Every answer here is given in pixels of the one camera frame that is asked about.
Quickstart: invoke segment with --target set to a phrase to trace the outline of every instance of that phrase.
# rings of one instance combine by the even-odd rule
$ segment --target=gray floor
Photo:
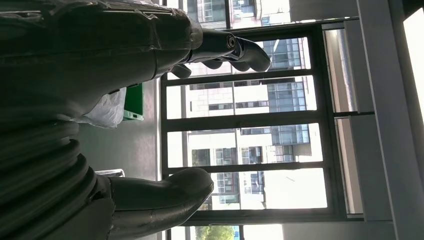
[[[155,86],[153,81],[143,84],[143,121],[123,121],[117,129],[80,125],[76,138],[95,171],[123,169],[126,177],[157,179]],[[157,235],[141,239],[156,240]]]

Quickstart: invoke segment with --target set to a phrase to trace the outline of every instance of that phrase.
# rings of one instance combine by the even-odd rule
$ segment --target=robotic hand
[[[1,116],[78,118],[100,98],[172,72],[186,63],[265,71],[271,64],[254,42],[202,29],[186,13],[135,0],[0,2]]]
[[[214,188],[207,172],[96,175],[68,120],[116,89],[187,78],[186,63],[270,66],[251,41],[136,0],[2,0],[0,33],[0,239],[137,239],[181,225]]]
[[[245,72],[252,68],[256,72],[266,71],[271,60],[256,43],[236,37],[231,33],[204,28],[203,42],[190,51],[186,59],[176,64],[170,72],[179,78],[188,78],[191,70],[183,64],[203,63],[210,69],[218,69],[229,62],[235,69]]]

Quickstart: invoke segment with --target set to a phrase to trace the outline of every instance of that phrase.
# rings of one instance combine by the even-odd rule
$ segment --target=window
[[[244,86],[256,86],[260,85],[259,80],[251,80],[251,81],[235,81],[234,87],[244,87]]]
[[[272,126],[273,145],[293,145],[309,143],[309,127],[307,124]]]
[[[203,89],[220,89],[220,88],[231,88],[231,82],[212,82],[203,84],[190,85],[190,90],[203,90]]]
[[[254,128],[244,128],[241,130],[241,135],[256,135],[256,134],[270,134],[270,127],[254,127]]]
[[[194,149],[191,151],[193,167],[207,166],[211,164],[210,149]]]
[[[322,168],[219,172],[211,178],[215,188],[209,211],[327,207]]]
[[[306,37],[258,41],[256,43],[262,47],[271,58],[271,66],[267,70],[268,72],[311,68],[308,39]],[[218,69],[209,69],[201,62],[189,63],[186,64],[186,67],[191,70],[191,78],[248,74],[255,72],[252,69],[247,71],[238,71],[233,68],[229,62],[224,62]],[[175,80],[178,78],[170,73],[168,75],[168,79]]]
[[[208,83],[202,87],[199,84],[168,87],[168,119],[317,109],[312,76],[252,80],[245,81],[244,86],[231,87],[235,83],[237,81]]]
[[[241,160],[243,164],[261,164],[263,162],[262,147],[242,147]]]
[[[252,129],[270,133],[242,134]],[[175,168],[323,160],[317,123],[169,132],[167,141]]]
[[[295,155],[293,153],[293,145],[275,145],[267,146],[266,151],[272,159],[272,163],[291,163],[295,162]]]
[[[268,84],[270,112],[307,110],[303,82]]]
[[[238,4],[240,18],[230,17],[236,25],[247,19],[259,25],[276,21],[275,15],[260,12],[258,1],[255,17],[249,17],[251,1]],[[274,7],[282,10],[279,4]],[[195,69],[192,78],[164,77],[160,82],[166,92],[161,108],[163,177],[200,167],[214,182],[188,226],[328,221],[346,215],[343,175],[336,168],[336,127],[328,107],[332,103],[330,93],[323,92],[330,86],[322,61],[324,43],[318,41],[322,26],[263,29],[263,34],[260,28],[238,34],[263,40],[257,44],[272,59],[268,71],[241,73],[226,63],[219,71],[204,71],[196,63],[188,65]]]
[[[272,235],[273,240],[283,240],[282,224],[260,225],[209,225],[209,226],[176,226],[170,230],[172,239],[176,240],[222,240],[220,236],[228,236],[225,239],[257,240],[265,234]]]
[[[247,102],[236,102],[236,109],[246,109],[246,108],[261,108],[268,107],[268,101],[247,101]],[[220,104],[210,104],[209,110],[228,110],[233,109],[234,106],[232,103],[220,103]]]
[[[209,110],[228,110],[228,109],[233,109],[233,104],[232,103],[221,103],[221,104],[210,104],[209,105]]]

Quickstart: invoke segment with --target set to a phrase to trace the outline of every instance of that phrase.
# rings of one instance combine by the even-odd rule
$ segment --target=white wall
[[[393,224],[385,222],[289,223],[282,227],[285,240],[396,239]]]

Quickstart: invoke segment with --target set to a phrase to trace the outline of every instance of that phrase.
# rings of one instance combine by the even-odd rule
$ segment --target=window frame
[[[160,80],[161,102],[161,165],[162,178],[174,174],[187,167],[168,167],[168,132],[184,132],[197,130],[219,130],[258,128],[298,124],[319,124],[321,135],[322,162],[277,162],[268,164],[201,166],[209,173],[254,172],[270,170],[294,170],[301,168],[323,168],[327,196],[327,208],[317,209],[264,209],[264,210],[210,210],[197,211],[184,226],[202,226],[209,224],[265,224],[265,223],[298,223],[351,221],[347,217],[343,189],[342,173],[337,147],[337,136],[334,124],[334,113],[331,104],[329,76],[325,59],[325,44],[322,22],[250,29],[227,30],[236,36],[254,42],[276,39],[307,38],[311,69],[292,69],[269,72],[253,72],[234,75],[201,76],[189,79],[167,80],[164,75]],[[317,110],[295,112],[273,112],[245,115],[209,116],[181,119],[167,119],[167,87],[192,84],[220,83],[233,81],[251,81],[272,78],[290,78],[313,76],[316,92]]]

